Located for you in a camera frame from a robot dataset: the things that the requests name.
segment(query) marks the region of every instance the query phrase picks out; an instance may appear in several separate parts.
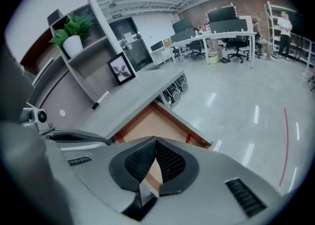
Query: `green plant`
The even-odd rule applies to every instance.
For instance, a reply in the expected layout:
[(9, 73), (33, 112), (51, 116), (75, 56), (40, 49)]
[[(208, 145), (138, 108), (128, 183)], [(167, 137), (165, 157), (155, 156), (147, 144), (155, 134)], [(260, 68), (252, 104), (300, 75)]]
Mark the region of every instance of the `green plant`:
[(92, 22), (93, 16), (87, 13), (88, 10), (82, 11), (79, 15), (69, 13), (64, 29), (55, 30), (54, 36), (49, 42), (54, 43), (56, 46), (62, 46), (65, 40), (71, 36), (84, 36), (91, 25), (94, 24)]

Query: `white shirt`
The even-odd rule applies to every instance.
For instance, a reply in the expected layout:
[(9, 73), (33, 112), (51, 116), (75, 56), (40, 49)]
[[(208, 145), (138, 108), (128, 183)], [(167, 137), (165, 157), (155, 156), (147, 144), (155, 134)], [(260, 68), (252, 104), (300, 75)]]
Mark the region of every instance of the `white shirt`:
[[(290, 20), (284, 19), (284, 18), (278, 19), (278, 25), (281, 25), (282, 27), (285, 27), (285, 28), (292, 27)], [(288, 35), (289, 37), (291, 35), (290, 31), (286, 31), (285, 29), (282, 29), (282, 28), (281, 28), (281, 34)]]

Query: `person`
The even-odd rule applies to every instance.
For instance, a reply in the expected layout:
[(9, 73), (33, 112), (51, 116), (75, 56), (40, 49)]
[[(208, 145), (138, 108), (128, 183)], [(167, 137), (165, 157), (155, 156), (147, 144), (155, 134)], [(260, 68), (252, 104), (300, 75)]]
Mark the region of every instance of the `person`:
[(282, 55), (282, 52), (285, 48), (285, 59), (290, 61), (289, 59), (289, 49), (291, 44), (291, 30), (292, 24), (289, 20), (289, 16), (285, 11), (281, 12), (281, 18), (278, 19), (278, 26), (281, 28), (280, 33), (280, 46), (279, 46), (279, 55)]
[(275, 59), (271, 56), (270, 42), (268, 42), (267, 40), (265, 40), (261, 37), (260, 28), (259, 28), (259, 21), (260, 21), (260, 19), (257, 18), (256, 16), (252, 17), (252, 28), (253, 28), (254, 32), (256, 33), (256, 35), (255, 35), (256, 42), (261, 45), (261, 48), (260, 48), (261, 54), (263, 56), (265, 56), (267, 60), (274, 62)]

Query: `red brick wall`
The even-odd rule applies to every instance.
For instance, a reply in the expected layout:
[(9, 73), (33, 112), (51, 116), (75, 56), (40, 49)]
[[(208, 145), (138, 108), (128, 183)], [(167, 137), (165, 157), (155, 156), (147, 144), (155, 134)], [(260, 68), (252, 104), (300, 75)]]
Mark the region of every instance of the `red brick wall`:
[(267, 1), (274, 5), (296, 9), (290, 0), (211, 0), (189, 8), (178, 15), (180, 19), (190, 18), (193, 26), (200, 27), (207, 22), (207, 11), (233, 3), (238, 15), (251, 15), (260, 18), (261, 34), (267, 39), (268, 24), (264, 7)]

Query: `picture frame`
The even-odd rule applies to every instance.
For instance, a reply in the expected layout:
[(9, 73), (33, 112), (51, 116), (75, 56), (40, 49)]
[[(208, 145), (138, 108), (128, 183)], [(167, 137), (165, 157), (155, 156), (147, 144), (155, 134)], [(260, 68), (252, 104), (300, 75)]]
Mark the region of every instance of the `picture frame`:
[(119, 85), (136, 77), (123, 52), (111, 58), (107, 64)]

